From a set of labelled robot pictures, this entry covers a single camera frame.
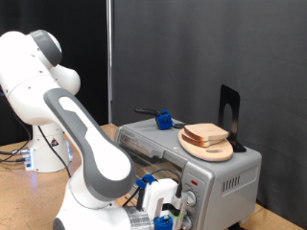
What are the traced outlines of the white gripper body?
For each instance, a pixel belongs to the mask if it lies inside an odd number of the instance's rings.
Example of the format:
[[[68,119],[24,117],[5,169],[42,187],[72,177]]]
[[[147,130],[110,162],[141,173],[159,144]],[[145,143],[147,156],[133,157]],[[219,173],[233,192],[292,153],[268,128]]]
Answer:
[[[168,214],[162,210],[162,206],[172,202],[176,189],[177,183],[171,178],[159,179],[146,186],[142,208],[150,219]]]

